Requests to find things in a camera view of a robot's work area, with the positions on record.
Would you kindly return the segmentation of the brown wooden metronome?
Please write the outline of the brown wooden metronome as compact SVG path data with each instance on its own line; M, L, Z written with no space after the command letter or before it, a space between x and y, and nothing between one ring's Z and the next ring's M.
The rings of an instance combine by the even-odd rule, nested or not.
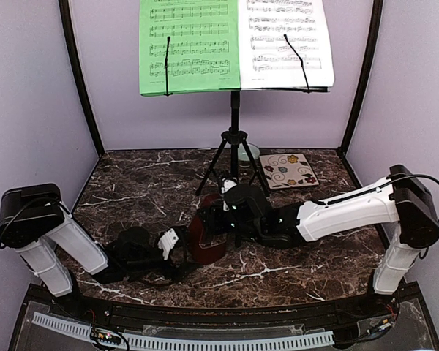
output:
M200 218L200 210L210 205L222 205L222 199L218 193L204 197L189 225L190 252L193 260L202 265L212 264L224 257L227 246L227 233L214 236L206 234Z

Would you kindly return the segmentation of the black music stand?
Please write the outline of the black music stand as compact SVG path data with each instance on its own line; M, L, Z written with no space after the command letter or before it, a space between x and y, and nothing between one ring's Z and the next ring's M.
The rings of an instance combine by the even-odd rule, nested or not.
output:
M247 133L239 129L240 93L232 91L230 96L231 125L222 133L222 142L209 164L205 176L197 188L196 193L202 192L206 180L214 173L214 166L222 155L226 145L230 145L230 170L223 176L233 176L238 179L238 185L225 194L228 204L228 214L233 223L230 233L236 235L236 244L242 241L257 242L263 246L277 249L287 249L305 242L299 232L297 219L301 203L295 203L281 208L272 208L268 200L268 189L258 170L250 147L247 143ZM246 151L248 160L254 170L253 178L259 180L260 186L256 187L250 181L248 184L239 183L239 147Z

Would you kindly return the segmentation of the green sheet music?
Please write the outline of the green sheet music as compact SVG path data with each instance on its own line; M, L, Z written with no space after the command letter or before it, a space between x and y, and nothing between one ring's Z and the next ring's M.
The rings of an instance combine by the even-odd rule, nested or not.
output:
M240 88L237 1L141 1L145 97Z

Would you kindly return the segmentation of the white sheet music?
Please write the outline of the white sheet music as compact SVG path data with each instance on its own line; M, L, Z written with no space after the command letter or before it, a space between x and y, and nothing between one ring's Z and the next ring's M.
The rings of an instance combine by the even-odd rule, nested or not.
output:
M238 30L242 89L334 85L322 1L239 1Z

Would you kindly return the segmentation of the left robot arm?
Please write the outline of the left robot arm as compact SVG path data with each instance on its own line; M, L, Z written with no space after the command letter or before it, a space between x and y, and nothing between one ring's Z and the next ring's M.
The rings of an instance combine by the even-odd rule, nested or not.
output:
M76 279L56 256L56 247L100 284L143 282L155 272L170 285L199 268L188 259L188 238L185 226L175 226L151 244L147 230L131 227L104 246L75 219L53 183L9 189L1 196L0 249L14 249L73 319L86 316L89 304L77 294Z

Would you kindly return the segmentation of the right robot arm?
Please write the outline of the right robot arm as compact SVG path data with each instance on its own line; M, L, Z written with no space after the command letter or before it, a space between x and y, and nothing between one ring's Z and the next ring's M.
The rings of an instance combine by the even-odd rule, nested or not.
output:
M372 290L359 300L359 311L374 317L386 307L387 295L397 290L421 251L439 240L439 214L423 178L394 165L386 177L352 192L279 208L259 187L225 178L219 196L206 198L197 215L208 238L233 233L237 241L275 249L294 248L358 227L395 223L389 248L373 274Z

